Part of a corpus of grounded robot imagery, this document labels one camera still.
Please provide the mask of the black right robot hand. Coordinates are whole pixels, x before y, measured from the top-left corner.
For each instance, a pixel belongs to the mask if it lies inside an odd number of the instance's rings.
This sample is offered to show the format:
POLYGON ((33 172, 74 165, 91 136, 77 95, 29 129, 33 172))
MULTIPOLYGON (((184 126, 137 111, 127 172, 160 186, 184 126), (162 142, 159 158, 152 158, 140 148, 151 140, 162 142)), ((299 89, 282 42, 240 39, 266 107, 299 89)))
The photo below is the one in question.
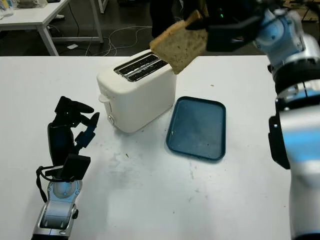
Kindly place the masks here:
POLYGON ((257 7, 216 6, 208 10, 208 16, 192 20, 187 30, 205 29, 209 33, 245 34, 259 30, 263 14, 257 7))

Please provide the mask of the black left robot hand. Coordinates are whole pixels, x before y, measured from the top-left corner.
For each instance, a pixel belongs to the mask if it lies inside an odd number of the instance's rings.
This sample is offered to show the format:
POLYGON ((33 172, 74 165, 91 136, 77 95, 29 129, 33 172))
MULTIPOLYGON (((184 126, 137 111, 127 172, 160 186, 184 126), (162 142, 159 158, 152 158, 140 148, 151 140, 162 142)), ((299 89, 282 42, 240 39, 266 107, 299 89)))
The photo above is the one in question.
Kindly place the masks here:
POLYGON ((70 154, 77 155, 95 137, 100 117, 91 106, 61 96, 56 116, 47 126, 48 146, 54 166, 64 164, 70 154))

